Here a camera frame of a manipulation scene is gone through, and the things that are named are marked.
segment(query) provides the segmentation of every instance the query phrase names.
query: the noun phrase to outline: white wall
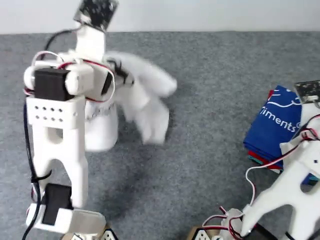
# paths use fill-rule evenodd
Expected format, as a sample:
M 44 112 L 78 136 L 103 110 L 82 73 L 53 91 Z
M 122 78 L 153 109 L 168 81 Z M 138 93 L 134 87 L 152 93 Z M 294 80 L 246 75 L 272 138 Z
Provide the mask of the white wall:
M 81 0 L 0 0 L 0 34 L 74 26 Z M 109 31 L 319 31 L 320 0 L 119 0 Z

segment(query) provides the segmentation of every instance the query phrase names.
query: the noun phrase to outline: gray carpet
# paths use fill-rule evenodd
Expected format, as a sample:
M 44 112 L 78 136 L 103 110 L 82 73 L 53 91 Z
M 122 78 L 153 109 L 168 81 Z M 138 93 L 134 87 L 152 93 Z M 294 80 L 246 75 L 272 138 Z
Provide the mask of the gray carpet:
M 47 34 L 0 36 L 0 232 L 19 240 L 30 204 L 29 167 L 22 124 L 23 73 Z M 75 36 L 60 37 L 54 51 L 67 50 Z M 277 84 L 320 76 L 317 32 L 111 33 L 109 49 L 152 60 L 178 80 L 165 103 L 171 110 L 164 146 L 142 145 L 134 124 L 120 117 L 119 139 L 106 153 L 88 153 L 87 210 L 106 216 L 120 240 L 184 240 L 209 215 L 243 208 L 251 199 L 243 139 L 268 91 Z M 53 182 L 68 183 L 56 162 Z M 275 180 L 267 170 L 252 173 L 258 191 Z M 290 207 L 261 223 L 280 237 Z M 29 239 L 57 239 L 32 230 Z

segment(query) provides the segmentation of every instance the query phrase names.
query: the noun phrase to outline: circuit board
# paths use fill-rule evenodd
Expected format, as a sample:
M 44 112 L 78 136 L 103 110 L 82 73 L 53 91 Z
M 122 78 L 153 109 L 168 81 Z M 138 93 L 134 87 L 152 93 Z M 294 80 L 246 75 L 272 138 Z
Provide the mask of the circuit board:
M 118 4 L 116 0 L 83 0 L 73 19 L 106 32 Z
M 297 82 L 294 87 L 302 104 L 320 102 L 320 80 Z

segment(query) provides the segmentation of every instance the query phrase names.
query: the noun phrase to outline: stacked fabric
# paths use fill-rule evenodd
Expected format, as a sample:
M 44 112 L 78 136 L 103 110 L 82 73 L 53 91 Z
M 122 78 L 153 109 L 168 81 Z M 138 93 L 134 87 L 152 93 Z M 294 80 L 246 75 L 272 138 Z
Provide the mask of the stacked fabric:
M 300 128 L 301 110 L 299 97 L 294 92 L 280 85 L 270 91 L 243 141 L 249 159 L 262 165 L 281 156 L 280 143 L 289 142 Z M 279 174 L 283 171 L 283 162 L 269 169 Z M 303 183 L 313 184 L 316 180 L 310 175 Z

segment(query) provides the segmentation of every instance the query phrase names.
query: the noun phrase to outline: white cloth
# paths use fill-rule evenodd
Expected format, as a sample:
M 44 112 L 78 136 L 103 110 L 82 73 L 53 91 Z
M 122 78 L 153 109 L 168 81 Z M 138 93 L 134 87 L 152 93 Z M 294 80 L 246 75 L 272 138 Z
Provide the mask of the white cloth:
M 118 84 L 108 103 L 88 101 L 85 107 L 85 147 L 87 151 L 107 151 L 118 139 L 116 106 L 125 119 L 134 121 L 144 144 L 163 144 L 169 124 L 169 110 L 160 98 L 172 95 L 177 81 L 160 67 L 125 52 L 107 52 L 103 61 L 112 59 L 129 73 L 127 84 Z M 122 83 L 120 76 L 116 82 Z

